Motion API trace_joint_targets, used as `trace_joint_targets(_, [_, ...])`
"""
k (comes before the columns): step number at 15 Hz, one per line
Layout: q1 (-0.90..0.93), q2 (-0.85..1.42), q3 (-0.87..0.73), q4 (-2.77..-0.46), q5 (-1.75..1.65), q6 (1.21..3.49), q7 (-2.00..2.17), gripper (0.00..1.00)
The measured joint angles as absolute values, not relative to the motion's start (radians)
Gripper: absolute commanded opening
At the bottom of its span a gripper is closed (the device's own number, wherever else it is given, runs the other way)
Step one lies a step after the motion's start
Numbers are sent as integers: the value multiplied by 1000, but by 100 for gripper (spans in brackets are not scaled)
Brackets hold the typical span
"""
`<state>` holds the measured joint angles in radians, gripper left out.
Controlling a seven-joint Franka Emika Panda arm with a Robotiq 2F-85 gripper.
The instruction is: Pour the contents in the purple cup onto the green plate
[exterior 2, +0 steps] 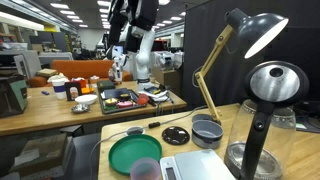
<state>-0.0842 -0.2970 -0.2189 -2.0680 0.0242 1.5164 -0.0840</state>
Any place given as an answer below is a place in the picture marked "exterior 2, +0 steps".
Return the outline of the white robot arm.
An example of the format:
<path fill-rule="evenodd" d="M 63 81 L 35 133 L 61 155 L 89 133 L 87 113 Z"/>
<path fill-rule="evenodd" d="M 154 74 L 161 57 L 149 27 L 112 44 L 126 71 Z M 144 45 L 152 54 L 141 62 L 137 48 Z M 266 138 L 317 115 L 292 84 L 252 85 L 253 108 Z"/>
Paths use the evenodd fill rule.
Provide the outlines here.
<path fill-rule="evenodd" d="M 111 0 L 108 45 L 119 42 L 121 29 L 126 23 L 142 30 L 151 30 L 156 21 L 158 6 L 158 0 Z"/>

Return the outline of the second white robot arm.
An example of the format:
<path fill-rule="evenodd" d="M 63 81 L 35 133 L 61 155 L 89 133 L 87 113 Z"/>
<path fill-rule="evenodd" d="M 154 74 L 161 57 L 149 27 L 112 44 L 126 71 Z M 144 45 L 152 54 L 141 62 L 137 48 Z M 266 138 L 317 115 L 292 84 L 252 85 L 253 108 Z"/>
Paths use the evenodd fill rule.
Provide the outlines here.
<path fill-rule="evenodd" d="M 148 64 L 150 62 L 150 55 L 154 43 L 155 31 L 153 29 L 143 30 L 136 26 L 129 26 L 125 30 L 125 33 L 127 35 L 132 35 L 133 37 L 142 39 L 138 54 L 135 57 L 135 65 L 138 90 L 144 91 L 147 88 L 151 88 L 154 86 L 149 78 Z M 113 60 L 112 70 L 114 74 L 114 80 L 121 83 L 123 81 L 123 66 L 124 61 L 126 60 L 126 56 L 123 53 L 120 53 L 115 46 L 111 48 L 111 53 L 111 58 Z"/>

